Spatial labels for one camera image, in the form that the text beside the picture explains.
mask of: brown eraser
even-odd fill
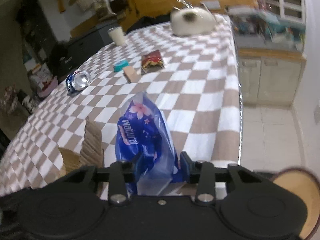
[[[136,73],[135,69],[131,66],[127,66],[122,68],[124,71],[125,76],[127,77],[130,83],[136,83],[139,80],[139,76]]]

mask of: cat ear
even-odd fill
[[[177,8],[177,7],[172,7],[172,10],[171,10],[172,13],[175,13],[175,12],[177,12],[177,11],[180,11],[180,9]]]
[[[203,2],[200,2],[200,8],[205,9],[206,11],[210,12],[209,9],[207,8],[207,6]]]

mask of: brown and white tablecloth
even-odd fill
[[[123,59],[138,73],[141,55],[159,49],[165,69],[128,83],[113,65]],[[127,35],[127,43],[102,48],[79,69],[92,83],[75,97],[60,84],[10,143],[0,163],[0,195],[55,180],[62,167],[58,150],[80,153],[85,118],[102,129],[105,165],[116,160],[119,108],[146,90],[163,111],[177,153],[193,160],[238,162],[240,137],[239,86],[233,35],[228,21],[207,35],[175,37],[170,24]]]

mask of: plastic bag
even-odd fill
[[[159,195],[170,182],[182,181],[170,132],[160,110],[143,92],[120,110],[116,136],[117,160],[130,161],[142,153],[142,175],[131,194]]]

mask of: paper cup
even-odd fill
[[[108,34],[117,46],[125,43],[125,36],[121,26],[109,29]]]

